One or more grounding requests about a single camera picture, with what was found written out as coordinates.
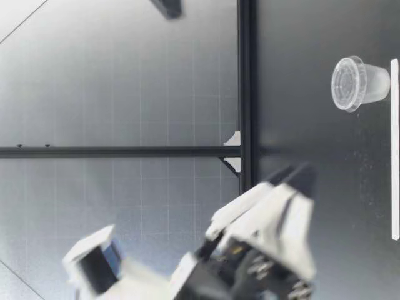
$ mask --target white corner bracket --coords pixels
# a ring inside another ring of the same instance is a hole
[[[224,146],[240,146],[240,131],[235,131],[233,136],[224,143]],[[225,157],[224,161],[230,164],[237,173],[241,172],[240,157]]]
[[[400,165],[399,165],[399,61],[391,61],[391,189],[392,239],[400,238]]]

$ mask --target white plastic part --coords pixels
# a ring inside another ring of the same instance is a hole
[[[235,131],[233,136],[224,143],[224,146],[240,146],[240,131]],[[234,168],[237,173],[241,172],[241,158],[240,157],[225,157],[224,160]]]
[[[130,259],[122,261],[121,271],[122,278],[96,300],[170,300],[166,278]]]
[[[290,199],[281,232],[278,232]],[[231,238],[246,241],[310,281],[316,274],[307,243],[312,211],[312,200],[291,186],[281,184],[228,227],[218,249],[226,249]]]
[[[391,61],[392,239],[400,238],[399,61]]]
[[[105,227],[78,241],[62,260],[62,264],[69,275],[70,283],[81,292],[83,300],[95,299],[96,294],[85,275],[81,272],[78,262],[98,246],[101,246],[103,249],[108,248],[111,245],[114,227],[114,225]]]
[[[174,274],[172,274],[171,280],[169,282],[170,299],[175,299],[175,297],[179,294],[185,282],[193,273],[194,268],[198,265],[198,262],[199,261],[190,252],[182,258]]]
[[[351,113],[362,104],[383,100],[390,90],[390,75],[358,56],[345,57],[334,69],[331,90],[335,105]]]
[[[211,225],[206,231],[206,238],[211,241],[215,240],[233,221],[266,197],[273,187],[269,182],[259,183],[216,211],[211,218]]]

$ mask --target white rod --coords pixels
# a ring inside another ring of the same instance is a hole
[[[392,239],[400,238],[399,61],[391,61]]]

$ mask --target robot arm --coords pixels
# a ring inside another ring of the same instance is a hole
[[[287,167],[218,210],[202,247],[171,277],[121,255],[114,227],[79,241],[63,263],[85,299],[310,299],[315,276],[307,236],[313,210],[308,166]]]

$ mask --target gray tiled floor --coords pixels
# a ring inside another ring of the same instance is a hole
[[[0,197],[7,208],[0,212],[0,255],[50,299],[48,285],[69,293],[61,259],[84,235],[116,224],[127,253],[169,274],[201,242],[213,212],[238,194],[237,178],[217,159],[7,161],[13,163],[21,186],[19,196]],[[169,259],[159,261],[164,251]]]
[[[149,0],[43,7],[0,47],[0,146],[226,141],[238,114],[236,0],[182,2],[174,22]],[[84,235],[114,223],[128,254],[170,274],[238,195],[218,159],[5,160],[0,179],[0,258],[45,299],[73,299],[61,259]],[[37,299],[0,277],[1,299]]]

